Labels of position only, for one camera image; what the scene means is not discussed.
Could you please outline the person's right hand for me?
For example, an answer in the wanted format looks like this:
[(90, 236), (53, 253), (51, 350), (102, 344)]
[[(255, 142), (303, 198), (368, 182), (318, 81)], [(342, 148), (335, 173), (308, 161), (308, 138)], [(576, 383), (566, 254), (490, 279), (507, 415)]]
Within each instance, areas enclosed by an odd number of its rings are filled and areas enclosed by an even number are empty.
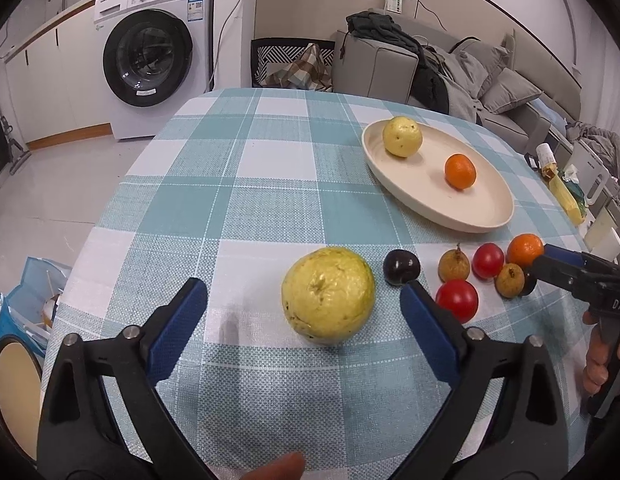
[(592, 325), (589, 348), (586, 355), (586, 366), (582, 374), (583, 388), (586, 393), (593, 396), (601, 390), (607, 382), (607, 363), (610, 358), (610, 345), (602, 339), (602, 333), (598, 327), (598, 318), (589, 311), (583, 313), (583, 323)]

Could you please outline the person's left hand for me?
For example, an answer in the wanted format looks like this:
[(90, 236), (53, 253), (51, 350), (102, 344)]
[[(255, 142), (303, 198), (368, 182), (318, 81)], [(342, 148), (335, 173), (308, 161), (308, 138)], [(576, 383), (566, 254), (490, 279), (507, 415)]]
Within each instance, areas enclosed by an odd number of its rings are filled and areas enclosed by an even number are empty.
[(273, 462), (247, 472), (241, 480), (300, 480), (305, 468), (305, 459), (299, 452), (278, 457)]

